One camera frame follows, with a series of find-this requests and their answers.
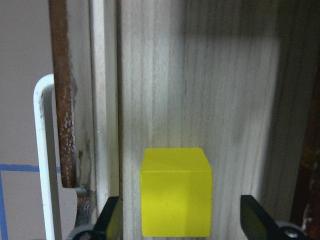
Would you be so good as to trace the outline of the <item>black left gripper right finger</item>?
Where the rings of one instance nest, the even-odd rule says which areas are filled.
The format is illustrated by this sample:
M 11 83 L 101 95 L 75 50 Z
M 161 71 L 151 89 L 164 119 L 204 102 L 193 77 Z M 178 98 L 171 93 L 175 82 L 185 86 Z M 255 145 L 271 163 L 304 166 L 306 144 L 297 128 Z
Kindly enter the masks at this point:
M 240 225 L 248 240 L 275 240 L 279 230 L 252 195 L 240 197 Z

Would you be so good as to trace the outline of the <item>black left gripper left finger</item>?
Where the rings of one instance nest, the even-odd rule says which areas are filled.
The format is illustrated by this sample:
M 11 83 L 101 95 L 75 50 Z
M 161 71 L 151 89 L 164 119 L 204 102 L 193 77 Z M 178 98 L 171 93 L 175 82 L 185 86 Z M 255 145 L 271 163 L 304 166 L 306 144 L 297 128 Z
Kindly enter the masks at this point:
M 107 199 L 93 228 L 99 240 L 119 240 L 122 232 L 122 203 L 119 196 Z

